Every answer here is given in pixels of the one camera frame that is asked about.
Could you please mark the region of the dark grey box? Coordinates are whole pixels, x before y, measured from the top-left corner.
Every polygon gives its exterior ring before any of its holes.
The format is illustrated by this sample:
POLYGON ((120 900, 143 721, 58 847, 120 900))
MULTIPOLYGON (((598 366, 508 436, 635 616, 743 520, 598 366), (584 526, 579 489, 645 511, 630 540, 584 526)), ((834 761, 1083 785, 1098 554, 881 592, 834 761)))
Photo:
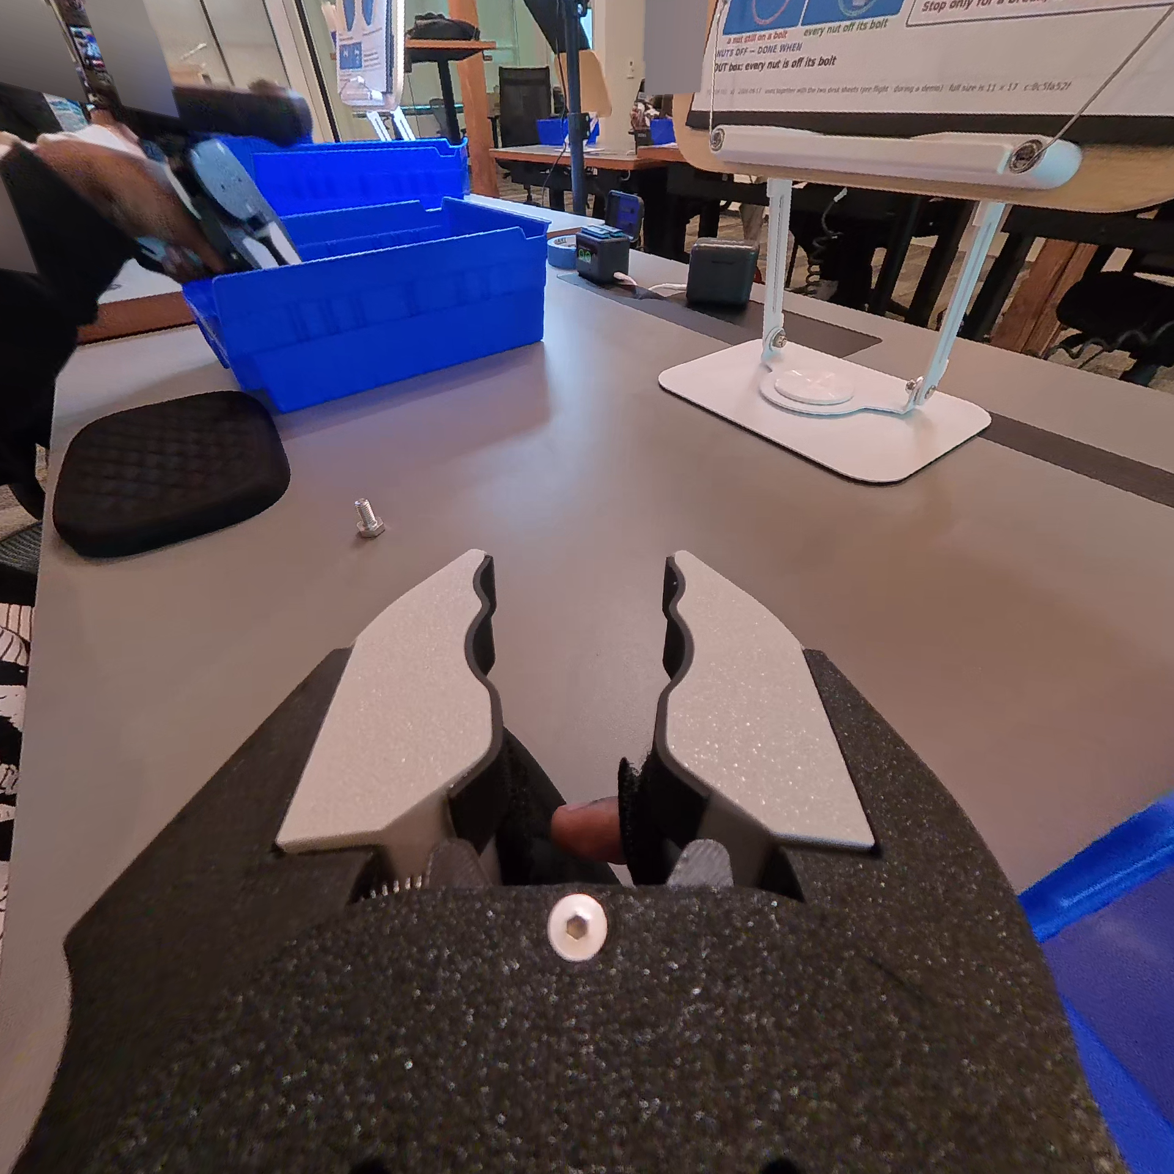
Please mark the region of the dark grey box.
POLYGON ((689 253, 684 301, 702 309, 741 310, 752 299, 760 246, 700 238, 689 253))

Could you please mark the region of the wooden office desk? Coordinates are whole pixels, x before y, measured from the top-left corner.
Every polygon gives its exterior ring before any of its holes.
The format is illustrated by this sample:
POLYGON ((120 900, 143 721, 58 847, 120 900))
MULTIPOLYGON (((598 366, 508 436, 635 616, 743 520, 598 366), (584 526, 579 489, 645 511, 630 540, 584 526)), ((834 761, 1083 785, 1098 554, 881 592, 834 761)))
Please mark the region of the wooden office desk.
MULTIPOLYGON (((558 211, 573 209, 574 181, 569 147, 535 144, 494 148, 491 156, 510 183, 530 192, 530 203, 543 203, 558 211)), ((633 192, 641 198, 652 192, 653 199, 661 199, 668 191, 668 170, 686 164, 677 144, 641 145, 626 153, 589 149, 584 154, 586 208, 591 210, 607 200, 611 191, 633 192)))

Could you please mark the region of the person's right hand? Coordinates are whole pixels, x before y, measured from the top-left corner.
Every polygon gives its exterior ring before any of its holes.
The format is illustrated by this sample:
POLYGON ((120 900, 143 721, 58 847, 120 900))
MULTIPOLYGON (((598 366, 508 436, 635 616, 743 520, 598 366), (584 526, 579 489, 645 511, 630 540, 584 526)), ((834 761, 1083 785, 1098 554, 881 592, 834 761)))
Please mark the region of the person's right hand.
POLYGON ((551 841, 565 855, 596 863, 626 863, 617 796, 565 803, 551 818, 551 841))

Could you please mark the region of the black wrist rest pad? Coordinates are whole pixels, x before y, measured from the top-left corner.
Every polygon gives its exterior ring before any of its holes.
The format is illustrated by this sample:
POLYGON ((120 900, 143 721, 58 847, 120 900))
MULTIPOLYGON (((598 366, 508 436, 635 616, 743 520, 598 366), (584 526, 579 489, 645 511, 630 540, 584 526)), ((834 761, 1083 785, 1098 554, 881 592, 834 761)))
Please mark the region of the black wrist rest pad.
POLYGON ((87 423, 61 460, 52 520, 79 555, 129 556, 249 521, 289 484, 269 411, 239 389, 219 389, 87 423))

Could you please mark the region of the black and white printed trousers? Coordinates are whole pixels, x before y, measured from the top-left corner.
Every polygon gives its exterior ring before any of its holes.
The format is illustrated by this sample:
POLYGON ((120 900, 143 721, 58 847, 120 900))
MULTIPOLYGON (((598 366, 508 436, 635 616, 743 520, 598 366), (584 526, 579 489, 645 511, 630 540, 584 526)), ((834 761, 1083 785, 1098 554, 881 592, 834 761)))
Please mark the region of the black and white printed trousers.
POLYGON ((6 907, 43 526, 2 540, 2 907, 6 907))

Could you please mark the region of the small black and blue device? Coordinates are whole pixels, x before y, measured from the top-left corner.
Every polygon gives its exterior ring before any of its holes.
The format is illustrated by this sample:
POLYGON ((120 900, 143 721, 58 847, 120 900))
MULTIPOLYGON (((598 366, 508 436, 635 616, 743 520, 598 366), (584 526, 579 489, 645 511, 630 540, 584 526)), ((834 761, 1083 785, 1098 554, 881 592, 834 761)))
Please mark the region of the small black and blue device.
POLYGON ((575 269, 598 286, 622 284, 629 275, 630 253, 639 246, 645 205, 640 196, 609 191, 602 224, 586 225, 575 233, 575 269))

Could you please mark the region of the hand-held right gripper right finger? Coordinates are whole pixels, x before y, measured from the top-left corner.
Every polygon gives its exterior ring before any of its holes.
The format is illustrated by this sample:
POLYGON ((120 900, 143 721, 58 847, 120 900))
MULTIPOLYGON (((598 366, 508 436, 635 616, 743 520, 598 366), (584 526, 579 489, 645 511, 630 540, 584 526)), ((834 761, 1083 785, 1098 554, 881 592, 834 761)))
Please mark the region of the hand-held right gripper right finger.
POLYGON ((788 849, 873 855, 876 833, 806 649, 697 555, 666 561, 652 819, 681 850, 719 845, 735 885, 796 888, 788 849))

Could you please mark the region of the sign board on white stand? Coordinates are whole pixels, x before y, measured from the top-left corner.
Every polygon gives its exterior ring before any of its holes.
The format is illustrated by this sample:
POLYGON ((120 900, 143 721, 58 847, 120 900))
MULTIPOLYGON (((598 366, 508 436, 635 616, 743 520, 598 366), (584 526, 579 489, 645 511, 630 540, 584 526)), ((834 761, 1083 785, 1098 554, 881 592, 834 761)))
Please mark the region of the sign board on white stand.
POLYGON ((844 478, 899 483, 991 424, 942 392, 1008 208, 1125 213, 1172 197, 1172 2, 711 2, 674 122, 697 169, 768 178, 762 339, 662 389, 844 478), (924 374, 788 336, 794 181, 976 203, 924 374))

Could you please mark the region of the blue divided plastic bin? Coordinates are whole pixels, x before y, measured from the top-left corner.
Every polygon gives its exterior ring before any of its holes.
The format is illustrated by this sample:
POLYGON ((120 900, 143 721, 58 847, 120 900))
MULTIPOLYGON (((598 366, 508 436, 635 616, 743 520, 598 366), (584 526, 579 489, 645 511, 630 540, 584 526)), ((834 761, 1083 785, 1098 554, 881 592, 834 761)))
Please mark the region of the blue divided plastic bin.
POLYGON ((543 339, 549 224, 445 197, 291 214, 301 262, 189 282, 244 391, 291 413, 543 339))

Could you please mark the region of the wood-edged grey board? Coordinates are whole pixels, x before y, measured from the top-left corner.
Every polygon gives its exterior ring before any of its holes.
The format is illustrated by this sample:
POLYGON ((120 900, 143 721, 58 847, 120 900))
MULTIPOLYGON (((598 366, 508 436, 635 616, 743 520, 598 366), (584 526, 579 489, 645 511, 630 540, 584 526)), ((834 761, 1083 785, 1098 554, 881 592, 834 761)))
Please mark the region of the wood-edged grey board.
POLYGON ((195 324, 183 286, 131 259, 99 297, 96 320, 79 329, 77 342, 119 341, 195 324))

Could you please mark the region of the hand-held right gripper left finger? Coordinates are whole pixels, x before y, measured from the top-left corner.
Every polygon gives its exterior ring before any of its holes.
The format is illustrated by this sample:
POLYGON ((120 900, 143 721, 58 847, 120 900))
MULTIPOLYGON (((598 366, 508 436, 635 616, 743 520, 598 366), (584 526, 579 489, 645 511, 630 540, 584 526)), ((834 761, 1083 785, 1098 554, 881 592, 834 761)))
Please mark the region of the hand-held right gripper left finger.
POLYGON ((282 851, 487 847, 508 801, 494 609, 492 555, 470 549, 360 632, 280 824, 282 851))

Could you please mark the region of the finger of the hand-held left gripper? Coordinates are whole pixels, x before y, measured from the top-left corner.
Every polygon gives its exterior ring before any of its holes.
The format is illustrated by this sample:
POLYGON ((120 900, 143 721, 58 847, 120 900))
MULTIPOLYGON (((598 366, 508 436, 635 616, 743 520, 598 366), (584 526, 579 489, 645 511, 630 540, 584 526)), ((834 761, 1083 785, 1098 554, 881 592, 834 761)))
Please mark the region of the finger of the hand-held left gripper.
POLYGON ((229 273, 302 262, 282 219, 228 145, 203 139, 187 147, 187 198, 229 273))

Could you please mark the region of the person's left hand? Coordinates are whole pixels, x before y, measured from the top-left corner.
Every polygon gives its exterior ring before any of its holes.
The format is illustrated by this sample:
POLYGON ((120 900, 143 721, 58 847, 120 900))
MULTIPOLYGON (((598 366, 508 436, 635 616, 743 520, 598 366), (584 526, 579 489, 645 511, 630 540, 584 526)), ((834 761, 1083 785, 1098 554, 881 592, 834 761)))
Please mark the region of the person's left hand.
POLYGON ((92 125, 41 134, 33 153, 135 242, 157 242, 164 271, 187 282, 228 271, 169 171, 125 128, 92 125))

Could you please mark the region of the standing banner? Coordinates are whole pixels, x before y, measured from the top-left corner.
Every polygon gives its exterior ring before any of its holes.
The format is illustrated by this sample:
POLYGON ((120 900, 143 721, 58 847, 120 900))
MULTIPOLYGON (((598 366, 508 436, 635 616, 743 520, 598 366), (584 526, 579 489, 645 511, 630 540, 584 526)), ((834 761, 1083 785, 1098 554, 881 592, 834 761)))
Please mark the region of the standing banner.
POLYGON ((393 111, 405 74, 404 1, 334 2, 337 88, 354 110, 393 111))

